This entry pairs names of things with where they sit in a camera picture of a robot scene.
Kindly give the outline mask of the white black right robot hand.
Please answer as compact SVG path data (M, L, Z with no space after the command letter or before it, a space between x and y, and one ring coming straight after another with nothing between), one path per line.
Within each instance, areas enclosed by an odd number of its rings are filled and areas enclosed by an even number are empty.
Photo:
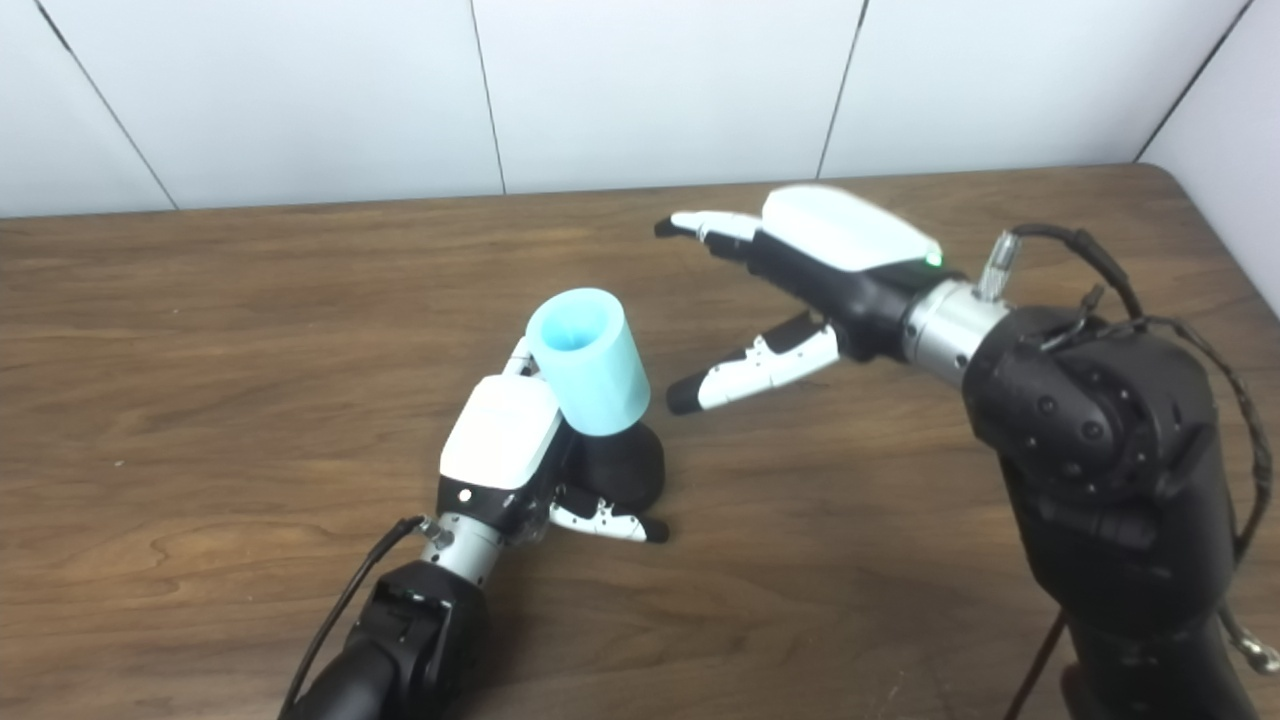
M960 278L928 234L833 186L772 190L755 217L677 211L654 233L695 238L804 305L746 348L675 382L666 404L677 416L788 386L844 359L904 361L911 309Z

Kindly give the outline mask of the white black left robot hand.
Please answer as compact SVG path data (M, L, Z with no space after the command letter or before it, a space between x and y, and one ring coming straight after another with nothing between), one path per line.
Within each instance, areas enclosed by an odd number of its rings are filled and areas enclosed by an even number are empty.
M494 530L499 544L539 542L549 527L664 544L648 515L666 487L666 452L644 421L590 436L564 420L518 342L502 373L474 387L439 461L436 511Z

